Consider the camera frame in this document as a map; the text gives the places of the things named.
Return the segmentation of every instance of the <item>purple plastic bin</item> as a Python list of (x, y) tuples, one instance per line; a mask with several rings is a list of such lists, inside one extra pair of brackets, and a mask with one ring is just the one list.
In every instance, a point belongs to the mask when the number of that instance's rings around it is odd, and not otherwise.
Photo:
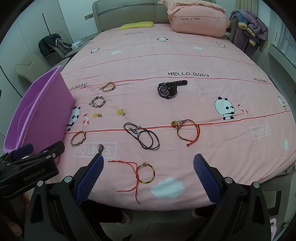
[(27, 90), (10, 122), (4, 152), (31, 143), (33, 154), (63, 140), (75, 100), (57, 66), (39, 77)]

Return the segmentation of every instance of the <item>red string bracelet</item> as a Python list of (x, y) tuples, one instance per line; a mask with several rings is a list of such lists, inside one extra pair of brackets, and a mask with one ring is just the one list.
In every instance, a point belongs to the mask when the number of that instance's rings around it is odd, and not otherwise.
[[(182, 125), (183, 125), (186, 121), (190, 121), (190, 122), (192, 122), (192, 123), (195, 125), (195, 127), (196, 127), (197, 135), (196, 135), (196, 138), (195, 138), (194, 140), (188, 140), (188, 139), (186, 139), (186, 138), (181, 137), (180, 134), (179, 134), (179, 130), (181, 129)], [(184, 140), (184, 141), (188, 141), (188, 142), (190, 142), (190, 143), (186, 144), (186, 146), (190, 146), (190, 145), (192, 145), (194, 142), (196, 142), (196, 141), (198, 140), (198, 138), (199, 138), (199, 136), (200, 136), (200, 125), (195, 124), (195, 122), (194, 122), (193, 120), (190, 120), (190, 119), (186, 119), (186, 120), (178, 120), (178, 121), (175, 121), (175, 120), (174, 120), (174, 121), (172, 121), (172, 124), (171, 124), (171, 125), (172, 125), (172, 127), (175, 127), (175, 128), (177, 129), (177, 135), (178, 135), (179, 138), (181, 138), (181, 139)]]
[[(134, 173), (135, 173), (135, 175), (136, 175), (136, 180), (137, 180), (137, 181), (136, 181), (136, 185), (135, 185), (135, 187), (132, 188), (132, 189), (130, 189), (130, 190), (118, 190), (117, 192), (130, 192), (130, 191), (136, 189), (135, 198), (136, 198), (136, 201), (139, 203), (138, 198), (137, 198), (137, 197), (138, 197), (138, 185), (139, 185), (139, 183), (147, 184), (147, 183), (150, 183), (150, 182), (152, 182), (152, 181), (154, 180), (154, 178), (155, 178), (155, 170), (154, 170), (154, 167), (151, 166), (149, 163), (146, 163), (146, 162), (143, 162), (143, 163), (142, 163), (141, 165), (139, 165), (139, 166), (138, 166), (138, 164), (137, 164), (136, 162), (133, 162), (133, 161), (108, 161), (108, 162), (125, 163), (125, 164), (128, 164), (128, 165), (130, 165), (130, 166), (132, 167), (132, 169), (133, 169), (133, 171), (134, 171)], [(148, 182), (143, 182), (143, 181), (140, 180), (140, 178), (139, 178), (138, 171), (139, 171), (139, 169), (140, 169), (141, 167), (143, 167), (143, 166), (149, 166), (149, 167), (152, 168), (152, 171), (153, 171), (153, 177), (152, 177), (151, 180), (148, 181)]]

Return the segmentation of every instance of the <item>black wristwatch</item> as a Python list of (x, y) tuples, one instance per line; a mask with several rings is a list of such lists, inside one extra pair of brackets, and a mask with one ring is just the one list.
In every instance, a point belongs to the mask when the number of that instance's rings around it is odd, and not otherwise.
[(170, 98), (177, 93), (177, 86), (187, 85), (187, 80), (178, 80), (174, 82), (158, 84), (157, 91), (163, 98)]

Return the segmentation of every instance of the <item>wall outlet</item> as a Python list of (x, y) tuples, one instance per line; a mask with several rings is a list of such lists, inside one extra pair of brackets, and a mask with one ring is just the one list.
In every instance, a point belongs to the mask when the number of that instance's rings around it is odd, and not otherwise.
[(94, 17), (94, 14), (91, 13), (91, 14), (89, 14), (89, 15), (84, 16), (84, 19), (85, 19), (85, 20), (88, 20), (88, 19), (93, 18), (93, 17)]

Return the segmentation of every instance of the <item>black cord necklace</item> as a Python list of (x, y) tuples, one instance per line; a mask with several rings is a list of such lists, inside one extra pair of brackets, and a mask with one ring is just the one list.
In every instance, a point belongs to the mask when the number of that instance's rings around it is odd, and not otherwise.
[[(123, 125), (123, 128), (126, 130), (127, 133), (129, 133), (130, 135), (132, 135), (133, 138), (137, 139), (138, 142), (140, 143), (141, 147), (144, 148), (145, 150), (158, 150), (159, 149), (159, 146), (160, 146), (159, 145), (159, 139), (158, 139), (157, 135), (153, 131), (147, 130), (147, 129), (141, 127), (141, 126), (137, 126), (137, 125), (135, 125), (135, 124), (133, 124), (131, 122), (125, 123)], [(140, 135), (143, 132), (147, 132), (148, 135), (151, 137), (152, 143), (151, 143), (150, 146), (146, 146), (142, 141), (140, 141)], [(154, 141), (153, 141), (153, 137), (152, 137), (151, 133), (155, 136), (155, 138), (156, 138), (156, 140), (158, 142), (158, 145), (156, 147), (152, 147)]]

